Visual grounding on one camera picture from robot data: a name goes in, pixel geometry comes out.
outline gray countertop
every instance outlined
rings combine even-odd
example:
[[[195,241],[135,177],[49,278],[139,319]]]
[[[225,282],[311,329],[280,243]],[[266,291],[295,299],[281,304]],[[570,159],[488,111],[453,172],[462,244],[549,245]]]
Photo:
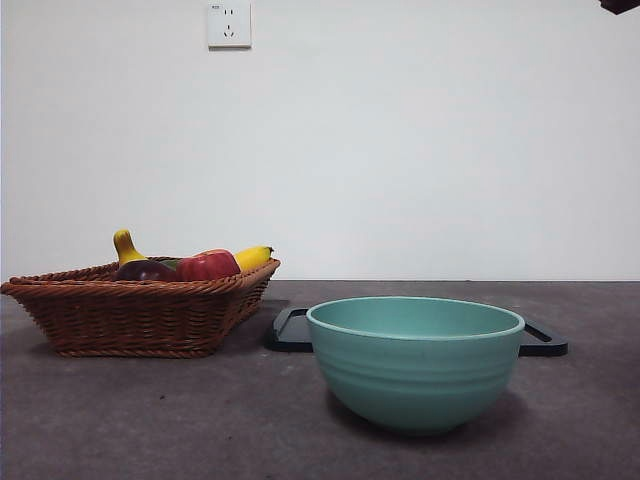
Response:
[[[520,357],[507,391],[441,437],[370,425],[328,391],[312,353],[267,350],[287,306],[418,295],[509,308],[569,340]],[[640,283],[270,283],[261,309],[202,359],[62,358],[2,299],[5,480],[635,479]]]

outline black tray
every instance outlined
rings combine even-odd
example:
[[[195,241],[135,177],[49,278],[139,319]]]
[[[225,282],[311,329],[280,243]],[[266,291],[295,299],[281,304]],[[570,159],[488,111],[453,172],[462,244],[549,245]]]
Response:
[[[285,308],[267,331],[265,347],[277,352],[313,352],[306,307]],[[557,357],[565,355],[569,342],[547,327],[531,320],[525,321],[525,335],[520,343],[521,357]]]

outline electrical socket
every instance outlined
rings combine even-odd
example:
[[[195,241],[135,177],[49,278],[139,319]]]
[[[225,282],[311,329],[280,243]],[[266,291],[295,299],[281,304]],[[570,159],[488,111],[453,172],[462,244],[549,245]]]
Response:
[[[251,2],[221,0],[209,4],[210,48],[251,48]]]

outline brown wicker basket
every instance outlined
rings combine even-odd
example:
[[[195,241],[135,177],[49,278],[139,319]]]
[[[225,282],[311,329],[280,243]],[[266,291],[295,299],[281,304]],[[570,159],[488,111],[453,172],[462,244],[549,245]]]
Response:
[[[258,309],[279,266],[271,259],[215,281],[114,282],[114,262],[14,277],[1,291],[25,308],[62,356],[194,358],[213,353]]]

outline teal bowl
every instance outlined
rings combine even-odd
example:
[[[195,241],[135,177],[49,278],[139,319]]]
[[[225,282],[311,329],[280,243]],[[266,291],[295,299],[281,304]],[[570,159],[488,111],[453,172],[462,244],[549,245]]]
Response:
[[[524,319],[480,303],[361,297],[307,311],[318,366],[349,409],[386,429],[444,433],[505,389]]]

